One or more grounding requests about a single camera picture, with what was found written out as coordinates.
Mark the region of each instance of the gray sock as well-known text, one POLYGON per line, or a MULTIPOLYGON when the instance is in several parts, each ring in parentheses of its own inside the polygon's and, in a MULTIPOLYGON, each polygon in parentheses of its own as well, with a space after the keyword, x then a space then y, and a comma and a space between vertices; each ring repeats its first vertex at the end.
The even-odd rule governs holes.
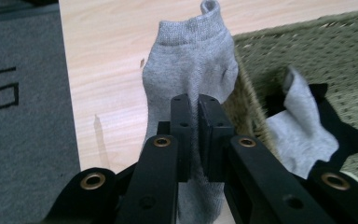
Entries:
POLYGON ((307 81, 289 67, 283 83, 286 110, 267 119, 283 166, 307 178, 313 164, 329 161, 338 149, 334 135, 321 124, 316 102, 307 81))
POLYGON ((192 113, 191 179, 179 185, 178 221, 212 223, 220 214, 222 184, 209 183, 200 167, 198 145, 199 94, 223 103, 234 89, 238 65, 234 42, 216 1, 203 1, 202 15, 188 21, 162 21, 143 73, 147 95, 146 138, 159 121, 170 119, 170 101, 187 93, 192 113))

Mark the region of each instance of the black metal bracket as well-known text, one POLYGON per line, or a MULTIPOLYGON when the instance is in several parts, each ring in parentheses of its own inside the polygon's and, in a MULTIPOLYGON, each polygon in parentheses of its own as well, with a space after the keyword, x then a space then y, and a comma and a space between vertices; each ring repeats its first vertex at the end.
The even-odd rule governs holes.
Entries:
MULTIPOLYGON (((41 223, 175 223, 177 184, 190 177, 187 96, 174 97, 171 109, 137 163, 117 175, 83 171, 41 223)), ((216 99, 201 95, 199 112, 202 168, 225 182, 236 223, 358 223, 358 183, 349 176, 324 168, 297 179, 258 139, 236 135, 216 99)))

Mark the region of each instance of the wooden floor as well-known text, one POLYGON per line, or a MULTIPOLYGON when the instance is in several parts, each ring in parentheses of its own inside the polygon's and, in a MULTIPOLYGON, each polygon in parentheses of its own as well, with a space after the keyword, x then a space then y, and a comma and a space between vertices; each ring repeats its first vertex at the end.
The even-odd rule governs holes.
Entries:
MULTIPOLYGON (((232 35, 358 10, 358 0, 219 2, 232 35)), ((142 71, 158 22, 198 16, 200 1, 60 0, 60 8, 81 168, 120 172, 145 138, 142 71)), ((233 223, 227 208, 215 223, 233 223)))

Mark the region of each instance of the gray carpet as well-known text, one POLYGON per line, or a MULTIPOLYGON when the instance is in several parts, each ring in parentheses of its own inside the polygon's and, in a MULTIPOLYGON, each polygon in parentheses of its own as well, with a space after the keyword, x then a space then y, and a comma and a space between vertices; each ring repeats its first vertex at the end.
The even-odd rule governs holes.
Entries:
POLYGON ((31 6, 32 4, 22 0, 0 0, 0 8, 2 7, 24 7, 31 6))
POLYGON ((60 14, 0 21, 0 224, 40 221, 78 172, 60 14))

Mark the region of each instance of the screw hole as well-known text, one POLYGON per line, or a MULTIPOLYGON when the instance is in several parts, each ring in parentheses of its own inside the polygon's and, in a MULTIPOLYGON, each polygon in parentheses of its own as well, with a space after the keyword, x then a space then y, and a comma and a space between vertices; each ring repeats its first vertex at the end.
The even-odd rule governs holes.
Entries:
POLYGON ((348 181, 333 173, 322 174, 322 181, 333 189, 347 190, 351 187, 348 181))
POLYGON ((289 207, 292 207, 294 209, 301 209, 304 207, 304 204, 301 202, 301 200, 291 194, 283 196, 283 201, 289 207))
POLYGON ((82 189, 91 190, 100 188, 105 182, 105 176, 101 173, 91 173, 86 175, 80 182, 82 189))
POLYGON ((171 143, 171 140, 165 137, 160 137, 154 140, 154 145, 156 147, 166 147, 171 143))
POLYGON ((255 147, 255 141, 250 138, 241 138, 240 145, 243 147, 255 147))

